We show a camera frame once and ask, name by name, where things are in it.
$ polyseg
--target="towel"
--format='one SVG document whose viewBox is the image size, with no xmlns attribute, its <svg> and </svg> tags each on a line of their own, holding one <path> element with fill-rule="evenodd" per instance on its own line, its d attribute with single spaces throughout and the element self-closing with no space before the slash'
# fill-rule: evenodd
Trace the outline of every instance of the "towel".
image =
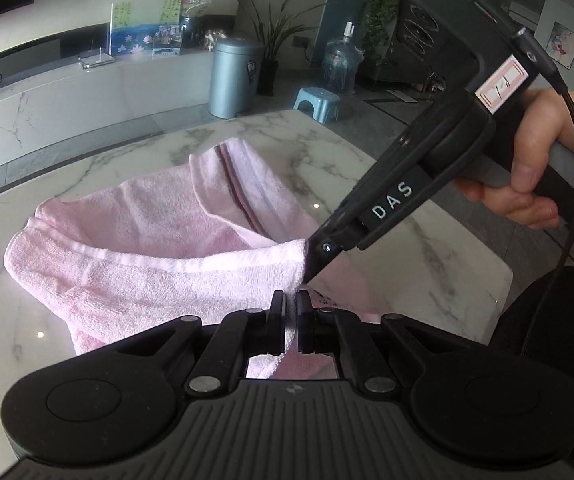
<svg viewBox="0 0 574 480">
<path fill-rule="evenodd" d="M 11 240 L 10 275 L 69 327 L 77 354 L 185 314 L 203 324 L 268 308 L 273 292 L 301 287 L 306 239 L 317 222 L 241 139 L 189 163 L 73 202 L 42 203 Z M 310 286 L 377 322 L 384 301 L 349 260 L 336 258 Z M 295 348 L 250 361 L 250 378 L 307 378 L 326 364 Z"/>
</svg>

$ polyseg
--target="screw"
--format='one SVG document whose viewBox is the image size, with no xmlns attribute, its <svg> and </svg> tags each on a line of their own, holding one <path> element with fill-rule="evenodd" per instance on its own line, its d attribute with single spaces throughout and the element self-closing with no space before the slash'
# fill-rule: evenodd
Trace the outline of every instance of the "screw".
<svg viewBox="0 0 574 480">
<path fill-rule="evenodd" d="M 192 390 L 195 392 L 208 394 L 209 392 L 220 388 L 221 381 L 219 381 L 216 377 L 201 375 L 199 377 L 194 377 L 191 381 L 189 381 L 189 387 L 192 388 Z"/>
<path fill-rule="evenodd" d="M 388 394 L 396 387 L 396 381 L 388 377 L 371 377 L 365 381 L 365 388 L 372 394 Z"/>
</svg>

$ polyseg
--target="trash can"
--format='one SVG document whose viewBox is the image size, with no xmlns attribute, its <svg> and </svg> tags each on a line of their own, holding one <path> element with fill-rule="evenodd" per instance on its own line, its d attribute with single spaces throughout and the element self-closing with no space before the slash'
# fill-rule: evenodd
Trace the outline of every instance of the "trash can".
<svg viewBox="0 0 574 480">
<path fill-rule="evenodd" d="M 265 48 L 256 40 L 221 38 L 214 48 L 209 113 L 231 119 L 249 110 Z"/>
</svg>

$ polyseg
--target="blue plastic stool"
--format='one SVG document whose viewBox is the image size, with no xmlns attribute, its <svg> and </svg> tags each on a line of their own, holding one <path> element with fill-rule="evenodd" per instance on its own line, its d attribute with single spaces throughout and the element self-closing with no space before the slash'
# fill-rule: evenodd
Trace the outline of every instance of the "blue plastic stool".
<svg viewBox="0 0 574 480">
<path fill-rule="evenodd" d="M 319 123 L 325 124 L 332 111 L 334 112 L 336 121 L 338 120 L 340 97 L 329 90 L 317 88 L 315 86 L 301 88 L 301 91 L 298 92 L 298 97 L 296 97 L 296 103 L 294 104 L 293 109 L 298 110 L 299 106 L 304 101 L 311 103 L 314 107 L 313 118 Z"/>
</svg>

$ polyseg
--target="power outlet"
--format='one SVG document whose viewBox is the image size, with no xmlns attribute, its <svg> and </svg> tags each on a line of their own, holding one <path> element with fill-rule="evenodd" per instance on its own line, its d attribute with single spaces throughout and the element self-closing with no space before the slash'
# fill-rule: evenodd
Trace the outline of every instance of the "power outlet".
<svg viewBox="0 0 574 480">
<path fill-rule="evenodd" d="M 291 46 L 307 48 L 309 46 L 309 38 L 307 36 L 294 36 L 291 40 Z"/>
</svg>

